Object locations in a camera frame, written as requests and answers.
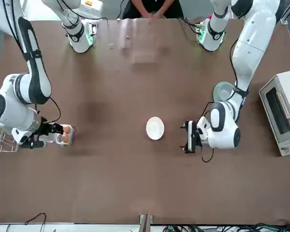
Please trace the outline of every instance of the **oven door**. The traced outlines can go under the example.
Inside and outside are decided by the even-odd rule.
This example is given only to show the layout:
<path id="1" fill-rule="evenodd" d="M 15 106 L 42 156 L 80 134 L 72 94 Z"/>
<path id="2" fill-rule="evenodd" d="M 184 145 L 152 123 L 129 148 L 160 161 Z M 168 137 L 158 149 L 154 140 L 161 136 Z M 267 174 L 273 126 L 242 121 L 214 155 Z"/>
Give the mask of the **oven door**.
<path id="1" fill-rule="evenodd" d="M 277 78 L 261 90 L 261 98 L 277 142 L 290 139 L 290 107 Z"/>

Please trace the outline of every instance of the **wire rack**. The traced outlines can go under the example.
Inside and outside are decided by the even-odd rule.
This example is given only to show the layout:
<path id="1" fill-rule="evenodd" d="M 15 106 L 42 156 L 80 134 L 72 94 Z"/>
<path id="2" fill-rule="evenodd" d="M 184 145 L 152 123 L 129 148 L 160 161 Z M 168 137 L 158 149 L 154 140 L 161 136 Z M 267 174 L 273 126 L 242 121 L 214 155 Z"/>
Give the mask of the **wire rack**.
<path id="1" fill-rule="evenodd" d="M 18 144 L 14 138 L 3 131 L 0 131 L 0 152 L 16 152 Z"/>

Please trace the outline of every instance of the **person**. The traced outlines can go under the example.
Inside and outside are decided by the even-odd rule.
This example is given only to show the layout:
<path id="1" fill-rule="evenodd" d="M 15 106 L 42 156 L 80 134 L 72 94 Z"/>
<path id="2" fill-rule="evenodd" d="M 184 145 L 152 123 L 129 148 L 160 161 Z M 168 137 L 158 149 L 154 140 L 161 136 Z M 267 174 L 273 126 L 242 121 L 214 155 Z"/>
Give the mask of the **person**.
<path id="1" fill-rule="evenodd" d="M 184 17 L 179 0 L 129 0 L 123 13 L 125 18 Z"/>

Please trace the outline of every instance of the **oven knob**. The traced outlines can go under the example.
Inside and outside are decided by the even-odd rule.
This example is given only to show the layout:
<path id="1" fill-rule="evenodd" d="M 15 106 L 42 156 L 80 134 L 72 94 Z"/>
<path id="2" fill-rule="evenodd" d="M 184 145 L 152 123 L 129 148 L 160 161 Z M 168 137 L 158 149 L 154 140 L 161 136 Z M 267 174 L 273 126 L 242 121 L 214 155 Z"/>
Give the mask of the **oven knob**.
<path id="1" fill-rule="evenodd" d="M 282 146 L 280 148 L 280 150 L 284 151 L 284 152 L 288 152 L 289 151 L 289 147 L 288 146 Z"/>

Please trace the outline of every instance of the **cable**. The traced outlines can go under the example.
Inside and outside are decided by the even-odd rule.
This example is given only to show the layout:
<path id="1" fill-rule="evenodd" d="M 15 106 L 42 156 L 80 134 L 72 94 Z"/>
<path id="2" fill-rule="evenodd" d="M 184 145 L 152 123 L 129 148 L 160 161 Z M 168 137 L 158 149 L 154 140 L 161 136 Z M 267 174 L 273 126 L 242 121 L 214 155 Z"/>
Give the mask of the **cable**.
<path id="1" fill-rule="evenodd" d="M 82 16 L 80 14 L 78 14 L 77 12 L 75 12 L 74 10 L 72 10 L 64 0 L 61 0 L 63 2 L 63 4 L 65 4 L 65 6 L 70 10 L 72 11 L 74 14 L 80 16 L 81 18 L 86 18 L 86 19 L 90 19 L 90 20 L 99 20 L 99 19 L 106 19 L 107 23 L 108 23 L 108 19 L 106 17 L 101 17 L 101 18 L 88 18 L 88 17 L 85 17 L 85 16 Z"/>
<path id="2" fill-rule="evenodd" d="M 121 16 L 121 6 L 122 6 L 122 4 L 123 4 L 124 1 L 125 0 L 122 0 L 121 3 L 120 3 L 120 11 L 119 11 L 119 14 L 118 14 L 117 18 L 119 18 Z"/>
<path id="3" fill-rule="evenodd" d="M 227 226 L 222 228 L 221 232 L 227 232 L 229 229 L 231 229 L 233 226 L 230 226 L 229 228 L 227 228 Z"/>
<path id="4" fill-rule="evenodd" d="M 53 121 L 46 121 L 46 122 L 44 122 L 44 124 L 57 122 L 57 121 L 61 118 L 61 110 L 60 110 L 59 106 L 57 105 L 57 103 L 55 102 L 55 100 L 52 99 L 52 97 L 49 97 L 49 98 L 50 98 L 50 100 L 52 100 L 53 103 L 56 105 L 56 107 L 57 107 L 57 109 L 58 109 L 58 111 L 59 111 L 59 117 L 58 117 L 57 119 L 53 120 Z"/>
<path id="5" fill-rule="evenodd" d="M 40 232 L 42 232 L 43 225 L 45 225 L 45 222 L 46 222 L 46 213 L 39 213 L 39 214 L 37 214 L 33 218 L 31 218 L 28 221 L 26 221 L 24 225 L 27 226 L 29 224 L 29 222 L 33 221 L 34 219 L 36 219 L 40 215 L 44 215 L 44 221 L 43 221 L 42 226 L 41 226 L 41 229 L 40 229 Z"/>
<path id="6" fill-rule="evenodd" d="M 57 1 L 58 5 L 60 6 L 62 12 L 64 12 L 64 9 L 63 9 L 63 7 L 61 6 L 60 2 L 59 2 L 58 0 L 56 0 L 56 1 Z M 76 25 L 77 25 L 77 24 L 72 23 L 68 17 L 67 17 L 67 19 L 68 19 L 68 21 L 72 24 L 72 26 L 76 26 Z"/>
<path id="7" fill-rule="evenodd" d="M 205 113 L 205 111 L 206 111 L 208 105 L 209 105 L 209 104 L 214 104 L 214 103 L 215 103 L 214 101 L 209 101 L 209 102 L 206 104 L 206 107 L 204 108 L 204 110 L 203 110 L 201 116 L 199 117 L 197 123 L 200 121 L 200 119 L 201 119 L 201 117 L 202 117 L 203 115 L 206 115 L 206 114 L 208 113 L 208 111 Z"/>
<path id="8" fill-rule="evenodd" d="M 214 156 L 214 149 L 213 149 L 211 158 L 209 158 L 209 160 L 204 160 L 204 158 L 203 158 L 203 150 L 202 150 L 202 147 L 201 147 L 201 159 L 202 159 L 202 161 L 204 163 L 209 163 L 212 160 L 213 156 Z"/>
<path id="9" fill-rule="evenodd" d="M 178 19 L 178 21 L 181 19 L 181 20 L 183 20 L 187 25 L 188 25 L 188 27 L 190 28 L 190 30 L 193 32 L 193 33 L 195 33 L 195 34 L 197 34 L 197 35 L 201 35 L 201 33 L 199 33 L 199 32 L 196 32 L 192 27 L 196 27 L 196 25 L 195 24 L 192 24 L 192 23 L 190 23 L 190 22 L 188 22 L 188 20 L 185 20 L 184 18 L 182 18 L 182 17 L 179 17 L 179 18 L 177 18 Z"/>
<path id="10" fill-rule="evenodd" d="M 10 229 L 10 224 L 8 225 L 8 227 L 6 228 L 6 231 L 5 232 L 8 232 L 9 231 L 9 229 Z"/>
<path id="11" fill-rule="evenodd" d="M 14 30 L 15 30 L 15 35 L 16 35 L 15 39 L 20 44 L 20 40 L 19 40 L 18 32 L 17 32 L 17 27 L 16 27 L 16 21 L 15 21 L 14 1 L 12 1 L 11 7 L 12 7 L 12 18 L 13 18 L 12 20 L 13 20 L 13 23 L 14 23 Z"/>
<path id="12" fill-rule="evenodd" d="M 8 22 L 8 25 L 9 25 L 9 28 L 10 28 L 10 30 L 11 30 L 11 33 L 13 34 L 13 37 L 14 37 L 14 39 L 16 40 L 16 43 L 17 43 L 19 49 L 21 50 L 22 53 L 24 53 L 24 52 L 23 52 L 23 49 L 22 49 L 22 47 L 21 47 L 21 45 L 20 45 L 20 43 L 19 43 L 19 41 L 17 40 L 17 38 L 16 38 L 16 36 L 15 36 L 14 30 L 13 30 L 12 25 L 11 25 L 11 23 L 10 23 L 10 19 L 9 19 L 9 16 L 8 16 L 7 10 L 6 10 L 5 0 L 2 0 L 2 4 L 3 4 L 4 13 L 5 13 L 5 18 L 6 18 L 6 21 Z"/>
<path id="13" fill-rule="evenodd" d="M 235 46 L 235 44 L 237 43 L 237 41 L 238 41 L 238 39 L 239 38 L 237 38 L 235 41 L 234 41 L 234 43 L 232 44 L 232 46 L 231 46 L 231 48 L 230 48 L 230 56 L 229 56 L 229 58 L 230 58 L 230 63 L 231 63 L 231 66 L 232 66 L 232 70 L 233 70 L 233 73 L 234 73 L 234 76 L 235 76 L 235 87 L 237 88 L 237 85 L 238 85 L 238 81 L 237 81 L 237 75 L 236 75 L 236 71 L 235 71 L 235 68 L 234 68 L 234 65 L 233 65 L 233 62 L 232 62 L 232 49 L 233 49 L 233 47 Z M 226 100 L 226 101 L 228 101 L 228 100 L 230 100 L 233 96 L 234 96 L 234 94 L 235 94 L 235 91 L 233 91 L 233 94 Z"/>
<path id="14" fill-rule="evenodd" d="M 178 225 L 180 228 L 182 228 L 181 231 L 183 231 L 183 229 L 186 231 L 186 232 L 189 232 L 183 225 Z"/>

